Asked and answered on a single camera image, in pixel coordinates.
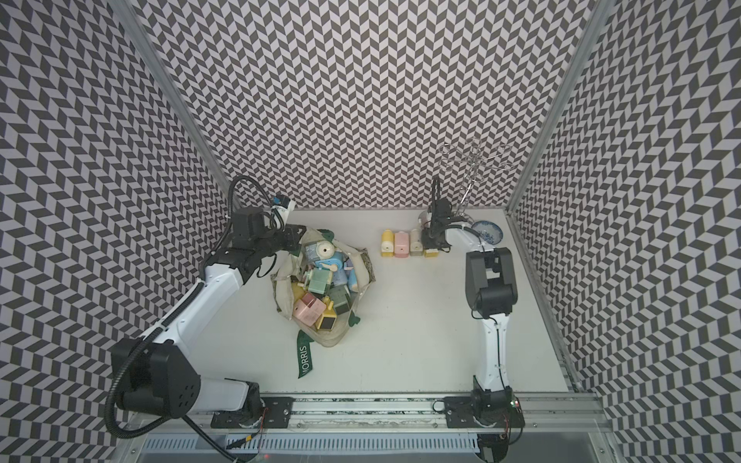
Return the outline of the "white cartoon pencil sharpener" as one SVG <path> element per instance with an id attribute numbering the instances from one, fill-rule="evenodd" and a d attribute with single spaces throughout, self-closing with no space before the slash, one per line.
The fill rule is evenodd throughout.
<path id="1" fill-rule="evenodd" d="M 424 245 L 422 243 L 422 233 L 419 228 L 415 228 L 409 232 L 409 255 L 418 257 L 423 254 Z"/>

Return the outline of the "pink rounded pencil sharpener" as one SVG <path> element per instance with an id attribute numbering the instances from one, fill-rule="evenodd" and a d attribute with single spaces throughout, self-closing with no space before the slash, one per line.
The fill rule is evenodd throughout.
<path id="1" fill-rule="evenodd" d="M 397 231 L 394 235 L 394 257 L 405 259 L 410 256 L 410 235 L 408 231 Z"/>

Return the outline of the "yellow block pencil sharpener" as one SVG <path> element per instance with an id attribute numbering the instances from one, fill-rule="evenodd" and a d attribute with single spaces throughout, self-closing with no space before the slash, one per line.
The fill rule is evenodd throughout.
<path id="1" fill-rule="evenodd" d="M 381 235 L 380 254 L 383 258 L 395 256 L 395 233 L 390 229 Z"/>

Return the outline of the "cream canvas tote bag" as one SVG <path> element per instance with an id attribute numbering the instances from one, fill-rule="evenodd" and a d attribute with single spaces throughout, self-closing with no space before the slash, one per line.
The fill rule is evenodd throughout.
<path id="1" fill-rule="evenodd" d="M 312 346 L 335 347 L 360 323 L 361 299 L 376 281 L 368 250 L 308 229 L 270 275 L 277 312 L 298 326 L 298 378 L 314 369 Z"/>

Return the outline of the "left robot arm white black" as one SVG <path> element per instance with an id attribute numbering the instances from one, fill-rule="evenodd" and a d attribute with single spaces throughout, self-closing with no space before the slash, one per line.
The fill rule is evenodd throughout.
<path id="1" fill-rule="evenodd" d="M 299 248 L 307 229 L 289 224 L 294 207 L 292 200 L 279 197 L 269 210 L 233 212 L 204 258 L 195 285 L 141 337 L 122 339 L 112 347 L 112 384 L 103 409 L 110 434 L 132 439 L 169 420 L 186 420 L 190 413 L 260 417 L 258 384 L 204 378 L 189 357 L 210 320 L 264 259 Z"/>

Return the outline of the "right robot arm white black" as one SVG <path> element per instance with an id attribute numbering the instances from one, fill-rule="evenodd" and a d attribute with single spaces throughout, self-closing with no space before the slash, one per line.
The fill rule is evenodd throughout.
<path id="1" fill-rule="evenodd" d="M 470 315 L 480 324 L 480 346 L 470 399 L 460 412 L 475 426 L 508 429 L 518 405 L 506 367 L 509 321 L 518 302 L 513 253 L 488 243 L 474 223 L 453 214 L 447 199 L 432 200 L 420 224 L 427 256 L 456 244 L 466 248 L 464 295 Z"/>

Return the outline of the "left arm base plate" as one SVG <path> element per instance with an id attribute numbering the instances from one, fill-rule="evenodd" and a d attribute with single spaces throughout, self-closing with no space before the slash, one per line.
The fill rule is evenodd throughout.
<path id="1" fill-rule="evenodd" d="M 217 412 L 210 427 L 214 429 L 283 429 L 289 426 L 293 397 L 249 399 L 239 411 Z"/>

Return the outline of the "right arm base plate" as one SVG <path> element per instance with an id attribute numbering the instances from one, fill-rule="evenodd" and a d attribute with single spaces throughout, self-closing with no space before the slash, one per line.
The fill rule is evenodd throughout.
<path id="1" fill-rule="evenodd" d="M 513 400 L 444 397 L 447 428 L 524 428 L 525 418 Z"/>

